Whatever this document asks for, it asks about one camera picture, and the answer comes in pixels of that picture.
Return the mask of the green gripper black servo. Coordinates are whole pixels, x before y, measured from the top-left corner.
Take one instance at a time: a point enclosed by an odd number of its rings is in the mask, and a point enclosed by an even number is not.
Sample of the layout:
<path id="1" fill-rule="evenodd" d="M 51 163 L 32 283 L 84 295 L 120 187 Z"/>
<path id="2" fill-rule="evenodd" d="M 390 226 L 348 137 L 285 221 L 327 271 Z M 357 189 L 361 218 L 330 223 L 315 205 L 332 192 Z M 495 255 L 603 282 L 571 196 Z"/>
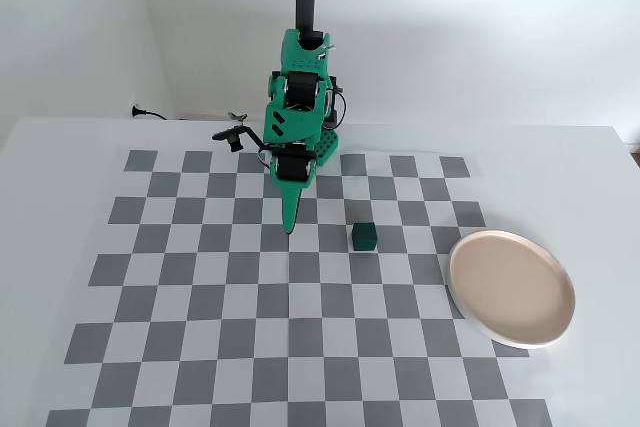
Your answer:
<path id="1" fill-rule="evenodd" d="M 269 144 L 270 172 L 282 190 L 282 223 L 290 235 L 297 221 L 302 190 L 310 186 L 318 154 L 305 143 Z"/>

